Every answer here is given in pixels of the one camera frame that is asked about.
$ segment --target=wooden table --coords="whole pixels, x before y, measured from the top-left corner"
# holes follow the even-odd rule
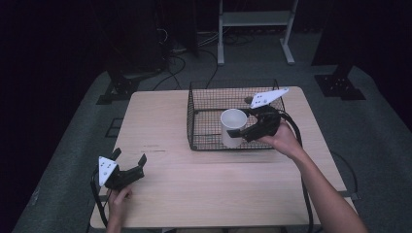
[[[276,150],[193,151],[187,136],[188,91],[136,92],[115,148],[121,170],[148,157],[146,177],[134,183],[124,227],[231,227],[305,225],[308,214],[300,174]],[[345,191],[303,91],[291,87],[286,111],[303,146],[338,191]],[[106,194],[102,187],[100,195]],[[315,223],[319,224],[315,209]],[[94,228],[104,228],[97,208]]]

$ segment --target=white metal stand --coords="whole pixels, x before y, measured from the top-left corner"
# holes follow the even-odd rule
[[[288,64],[293,65],[294,59],[288,46],[292,31],[294,15],[298,0],[294,0],[290,11],[279,12],[223,12],[223,0],[219,5],[219,42],[218,42],[218,64],[224,65],[223,28],[226,26],[273,26],[286,25],[285,38],[280,39],[282,50]]]

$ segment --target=black mesh basket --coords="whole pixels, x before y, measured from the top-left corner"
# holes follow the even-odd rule
[[[192,150],[261,150],[271,149],[256,141],[246,142],[236,149],[222,144],[220,117],[227,109],[248,109],[246,97],[258,92],[279,89],[276,80],[213,81],[192,82],[188,100],[188,139]],[[282,98],[270,104],[278,110],[285,110]],[[253,116],[248,117],[246,127],[256,123]]]

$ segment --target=paper cup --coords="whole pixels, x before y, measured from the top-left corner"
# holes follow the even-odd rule
[[[227,130],[244,129],[248,117],[238,109],[228,109],[221,114],[222,143],[231,149],[237,148],[242,144],[242,138],[230,138]]]

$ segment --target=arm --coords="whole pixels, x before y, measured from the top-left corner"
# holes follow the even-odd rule
[[[297,142],[287,123],[281,122],[275,136],[265,136],[259,140],[296,164],[325,232],[367,232],[354,209],[334,189]]]
[[[109,222],[106,233],[119,233],[124,219],[125,202],[124,198],[131,194],[131,187],[127,186],[118,192],[111,190],[109,197]]]

